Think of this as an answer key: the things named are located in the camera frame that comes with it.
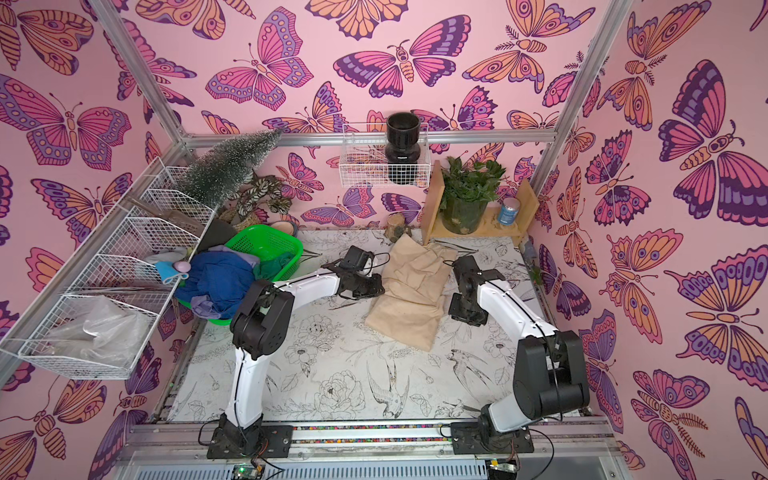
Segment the beige t-shirt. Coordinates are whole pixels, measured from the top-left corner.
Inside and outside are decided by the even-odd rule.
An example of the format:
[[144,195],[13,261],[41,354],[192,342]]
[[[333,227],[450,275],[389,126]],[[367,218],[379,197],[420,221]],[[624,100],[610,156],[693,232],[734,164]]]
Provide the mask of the beige t-shirt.
[[406,346],[430,351],[444,316],[449,264],[457,258],[452,248],[400,237],[382,273],[384,294],[373,302],[365,325]]

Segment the green plastic laundry basket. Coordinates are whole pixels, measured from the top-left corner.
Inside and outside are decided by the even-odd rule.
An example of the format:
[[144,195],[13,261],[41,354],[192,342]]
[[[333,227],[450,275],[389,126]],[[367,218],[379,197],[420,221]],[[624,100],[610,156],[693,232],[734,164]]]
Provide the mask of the green plastic laundry basket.
[[297,270],[304,246],[296,237],[266,225],[248,227],[224,245],[214,246],[191,259],[189,277],[175,291],[175,298],[196,316],[214,323],[228,322],[239,309],[255,279],[253,269],[260,259],[284,252],[295,255],[279,274],[277,282]]

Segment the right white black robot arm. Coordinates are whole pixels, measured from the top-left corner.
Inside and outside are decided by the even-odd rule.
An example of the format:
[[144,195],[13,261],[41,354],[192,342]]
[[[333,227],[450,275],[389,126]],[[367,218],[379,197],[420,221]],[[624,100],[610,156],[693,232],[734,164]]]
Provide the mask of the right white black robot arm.
[[581,339],[544,321],[495,269],[482,270],[471,255],[448,263],[458,292],[449,315],[470,326],[494,320],[516,344],[512,393],[480,409],[473,421],[450,424],[456,455],[532,453],[529,427],[590,403]]

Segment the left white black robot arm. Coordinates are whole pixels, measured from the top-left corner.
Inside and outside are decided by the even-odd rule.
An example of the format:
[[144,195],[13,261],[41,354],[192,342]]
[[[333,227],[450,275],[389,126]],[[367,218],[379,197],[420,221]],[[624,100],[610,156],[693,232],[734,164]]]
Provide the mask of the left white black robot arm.
[[252,283],[230,323],[236,369],[229,403],[207,444],[208,459],[288,455],[292,429],[279,427],[270,433],[262,427],[271,356],[285,342],[296,309],[326,297],[360,300],[383,295],[382,276],[374,271],[378,267],[376,257],[353,246],[344,257],[312,274]]

